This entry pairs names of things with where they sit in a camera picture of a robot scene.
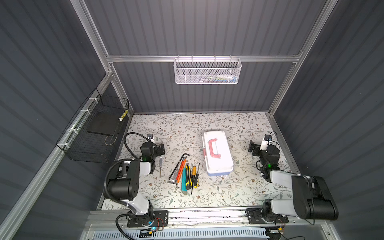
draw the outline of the black wire basket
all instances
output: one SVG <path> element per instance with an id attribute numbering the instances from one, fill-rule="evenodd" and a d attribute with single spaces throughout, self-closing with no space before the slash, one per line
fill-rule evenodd
<path id="1" fill-rule="evenodd" d="M 117 156 L 125 128 L 129 121 L 128 110 L 128 99 L 99 94 L 88 109 L 80 110 L 84 111 L 84 114 L 81 116 L 78 124 L 74 128 L 68 129 L 70 123 L 62 133 L 63 136 L 70 131 L 67 141 L 65 143 L 57 142 L 56 144 L 74 161 L 112 162 Z M 110 131 L 111 134 L 104 135 L 89 131 L 92 122 L 99 114 L 111 116 L 114 120 L 116 127 L 113 125 Z"/>

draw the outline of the wire basket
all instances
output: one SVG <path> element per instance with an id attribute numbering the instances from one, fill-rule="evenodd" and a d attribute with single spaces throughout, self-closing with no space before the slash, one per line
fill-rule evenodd
<path id="1" fill-rule="evenodd" d="M 175 58 L 177 84 L 236 84 L 240 76 L 240 59 L 229 61 L 179 61 Z"/>
<path id="2" fill-rule="evenodd" d="M 121 121 L 118 121 L 112 136 L 91 133 L 88 132 L 88 128 L 99 113 L 121 117 L 124 114 L 127 115 L 128 110 L 128 99 L 98 95 L 88 109 L 80 110 L 84 113 L 78 124 L 72 129 L 66 128 L 67 130 L 63 132 L 62 136 L 65 132 L 70 131 L 67 141 L 56 144 L 74 161 L 99 163 L 114 161 L 129 117 L 125 116 Z"/>

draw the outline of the floral tabletop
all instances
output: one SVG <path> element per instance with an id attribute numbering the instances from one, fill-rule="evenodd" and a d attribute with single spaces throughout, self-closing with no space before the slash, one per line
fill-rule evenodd
<path id="1" fill-rule="evenodd" d="M 202 149 L 205 131 L 225 131 L 234 169 L 227 176 L 207 175 Z M 292 198 L 289 189 L 266 182 L 256 169 L 258 157 L 248 153 L 249 141 L 260 143 L 272 128 L 265 113 L 206 113 L 206 114 L 150 114 L 134 115 L 129 132 L 153 134 L 157 144 L 165 145 L 166 154 L 159 175 L 159 163 L 153 174 L 140 176 L 140 193 L 156 209 L 183 207 L 234 207 L 261 205 L 265 199 Z M 135 135 L 127 137 L 130 149 L 141 155 L 140 146 L 145 140 Z M 167 183 L 168 177 L 183 153 L 190 154 L 187 162 L 200 163 L 200 186 L 184 194 Z M 120 159 L 131 158 L 123 146 Z M 279 167 L 290 171 L 284 154 L 280 151 Z M 106 199 L 102 209 L 124 209 L 123 205 Z"/>

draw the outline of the corrugated wall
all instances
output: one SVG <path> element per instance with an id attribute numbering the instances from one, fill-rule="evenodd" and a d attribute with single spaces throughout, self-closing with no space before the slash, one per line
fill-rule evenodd
<path id="1" fill-rule="evenodd" d="M 0 42 L 2 222 L 105 72 L 67 0 L 0 1 Z M 75 238 L 104 171 L 64 159 L 15 239 Z"/>
<path id="2" fill-rule="evenodd" d="M 383 12 L 339 0 L 275 114 L 301 172 L 327 181 L 342 239 L 384 229 Z"/>
<path id="3" fill-rule="evenodd" d="M 243 63 L 238 84 L 176 84 L 173 63 L 114 63 L 135 112 L 268 110 L 292 63 Z"/>
<path id="4" fill-rule="evenodd" d="M 110 55 L 292 55 L 324 0 L 86 0 Z"/>

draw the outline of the white toolbox lid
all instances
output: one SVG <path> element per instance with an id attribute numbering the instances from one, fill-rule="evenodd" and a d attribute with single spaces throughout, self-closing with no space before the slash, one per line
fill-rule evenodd
<path id="1" fill-rule="evenodd" d="M 203 144 L 208 173 L 225 173 L 233 170 L 233 160 L 224 131 L 205 132 Z"/>

